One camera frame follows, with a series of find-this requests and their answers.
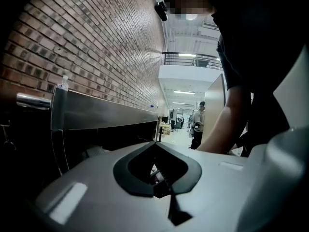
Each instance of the white wall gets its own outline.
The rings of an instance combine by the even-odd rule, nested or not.
[[[189,79],[213,83],[220,74],[224,75],[224,72],[196,66],[161,65],[159,78]]]

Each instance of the floor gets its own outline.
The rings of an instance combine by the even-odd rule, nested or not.
[[[161,141],[164,143],[170,143],[183,147],[190,147],[192,138],[189,138],[189,132],[187,131],[188,124],[185,122],[182,129],[178,129],[178,132],[171,132],[169,135],[161,137]]]

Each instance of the black pants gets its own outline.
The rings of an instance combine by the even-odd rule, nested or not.
[[[194,132],[192,143],[191,143],[191,149],[197,149],[201,145],[203,132]]]

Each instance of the black t-shirt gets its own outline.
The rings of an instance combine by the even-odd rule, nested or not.
[[[211,0],[227,89],[254,94],[248,148],[289,128],[273,96],[305,43],[305,0]]]

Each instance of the metal railing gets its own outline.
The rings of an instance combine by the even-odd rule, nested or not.
[[[162,54],[164,55],[164,65],[186,65],[223,70],[221,62],[216,56],[194,54],[194,57],[184,57],[179,56],[179,52],[163,52]]]

